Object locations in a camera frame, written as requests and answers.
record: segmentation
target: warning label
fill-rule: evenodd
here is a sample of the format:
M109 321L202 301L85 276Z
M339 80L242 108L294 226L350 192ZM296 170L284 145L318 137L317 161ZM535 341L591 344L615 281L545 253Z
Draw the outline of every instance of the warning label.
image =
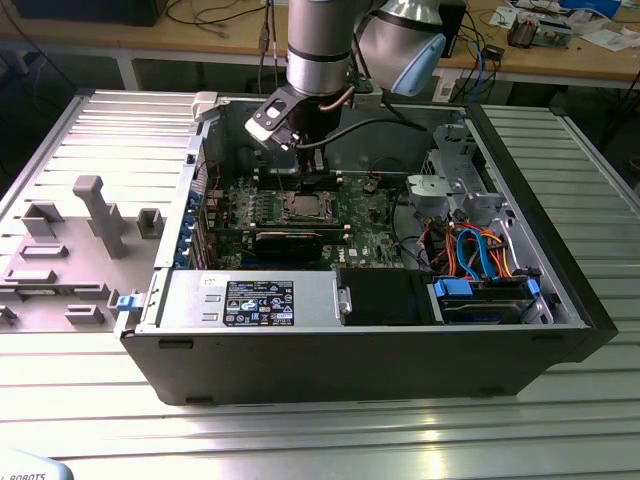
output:
M293 325L293 282L227 282L224 324L230 327Z

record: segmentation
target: slotted aluminum surface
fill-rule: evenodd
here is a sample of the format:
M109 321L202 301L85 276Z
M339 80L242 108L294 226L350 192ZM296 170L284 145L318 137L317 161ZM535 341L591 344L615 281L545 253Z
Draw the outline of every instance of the slotted aluminum surface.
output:
M579 178L598 183L598 170ZM638 266L584 268L603 280L603 301L637 302L618 299L633 287L609 277L633 279ZM171 407L110 334L3 335L0 438L64 460L80 480L637 479L638 314L613 305L628 312L613 343L516 398Z

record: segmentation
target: electronic device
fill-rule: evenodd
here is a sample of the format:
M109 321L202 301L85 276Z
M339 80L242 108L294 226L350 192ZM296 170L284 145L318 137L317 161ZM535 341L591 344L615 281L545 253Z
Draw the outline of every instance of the electronic device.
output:
M13 0L22 18L121 23L152 27L167 0Z
M613 338L581 267L626 254L591 241L594 211L640 223L637 199L551 111L345 105L358 15L372 81L397 92L444 48L437 2L383 3L291 1L290 84L266 100L74 100L16 188L40 181L47 155L82 173L5 200L7 228L27 233L5 259L2 328L112 326L176 405L513 395ZM598 195L549 194L547 159L579 164ZM151 168L172 183L141 180ZM130 193L141 181L164 184ZM33 200L51 194L64 201ZM569 234L566 202L588 212Z
M601 14L613 18L620 8L620 0L559 0L562 8L578 10L581 8L592 9Z
M522 11L507 33L507 41L512 47L529 48L531 45L543 47L566 47L573 33L571 26L563 19L549 16L539 18Z
M442 34L446 37L447 43L442 56L445 58L453 55L456 46L456 39L460 31L460 25L464 19L464 12L467 4L464 0L440 0L440 18L442 19Z

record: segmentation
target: black object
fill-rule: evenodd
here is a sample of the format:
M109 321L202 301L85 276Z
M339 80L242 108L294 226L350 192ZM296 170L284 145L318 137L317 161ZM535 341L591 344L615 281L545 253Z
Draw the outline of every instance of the black object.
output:
M446 37L447 43L444 46L444 52L442 56L449 58L453 54L453 49L456 46L456 38L458 36L458 30L462 25L462 19L464 18L464 12L467 8L467 4L464 0L441 0L440 18L442 18L442 34Z
M322 256L322 236L316 233L259 233L254 252L260 260L316 262Z
M479 105L470 105L467 111L507 187L515 197L522 215L531 230L536 232L542 251L549 259L560 283L565 287L578 315L587 325L593 327L594 334L565 358L566 361L581 362L615 337L618 329L540 205L483 108Z
M22 18L152 27L167 0L13 0L13 3Z
M538 25L533 20L527 18L519 22L516 18L507 33L507 42L512 47L529 48L536 35L536 30L538 30Z
M482 57L486 60L493 60L495 62L502 61L504 55L504 48L496 47L495 45L487 45L482 49Z
M447 325L517 325L535 301L527 277L470 282L472 295L445 295L438 299Z
M339 287L349 289L346 326L423 325L433 311L421 275L403 268L341 268Z

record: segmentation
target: workbench leg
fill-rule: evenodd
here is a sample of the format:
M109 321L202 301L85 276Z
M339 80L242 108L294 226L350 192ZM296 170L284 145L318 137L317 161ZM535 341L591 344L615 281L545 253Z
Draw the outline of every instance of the workbench leg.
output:
M118 69L120 70L124 88L126 90L140 90L140 79L133 66L133 58L128 55L118 55L116 62L118 62Z
M462 70L460 69L439 69L436 72L438 75L438 84L436 85L436 91L433 93L433 101L437 103L448 103L453 89L456 86L456 80L460 78Z

